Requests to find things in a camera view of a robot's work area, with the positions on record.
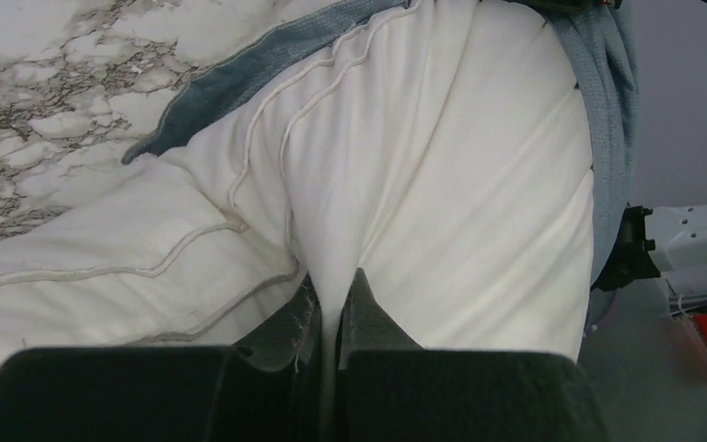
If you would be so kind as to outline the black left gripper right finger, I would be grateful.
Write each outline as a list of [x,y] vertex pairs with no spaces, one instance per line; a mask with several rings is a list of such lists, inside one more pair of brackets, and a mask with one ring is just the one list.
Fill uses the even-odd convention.
[[429,350],[358,270],[337,336],[340,441],[607,441],[585,374],[556,354]]

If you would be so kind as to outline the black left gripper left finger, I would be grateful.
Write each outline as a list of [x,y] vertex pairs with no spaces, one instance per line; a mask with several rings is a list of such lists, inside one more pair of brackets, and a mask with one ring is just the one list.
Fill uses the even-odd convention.
[[0,441],[314,441],[320,328],[305,278],[229,346],[22,351],[0,367]]

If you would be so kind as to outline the white pillow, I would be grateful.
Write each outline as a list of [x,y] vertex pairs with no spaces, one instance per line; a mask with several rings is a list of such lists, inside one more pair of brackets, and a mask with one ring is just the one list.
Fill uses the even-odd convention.
[[529,8],[380,13],[131,171],[0,242],[0,365],[30,347],[235,341],[304,273],[331,365],[358,269],[421,346],[579,355],[589,126]]

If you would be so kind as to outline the blue pillowcase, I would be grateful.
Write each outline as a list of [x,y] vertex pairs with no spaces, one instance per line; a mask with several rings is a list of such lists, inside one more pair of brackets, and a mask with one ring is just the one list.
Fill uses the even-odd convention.
[[[126,151],[122,163],[186,145],[290,65],[398,6],[398,1],[339,1],[267,31],[193,79],[168,104],[157,128]],[[548,5],[538,12],[565,50],[585,102],[595,175],[591,274],[595,282],[614,249],[631,186],[639,98],[632,23],[628,9],[609,6],[564,12]]]

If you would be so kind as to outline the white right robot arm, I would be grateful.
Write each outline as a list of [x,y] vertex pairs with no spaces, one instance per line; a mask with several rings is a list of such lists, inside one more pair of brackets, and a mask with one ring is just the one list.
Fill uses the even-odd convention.
[[707,204],[624,210],[612,252],[594,289],[612,292],[662,273],[707,264]]

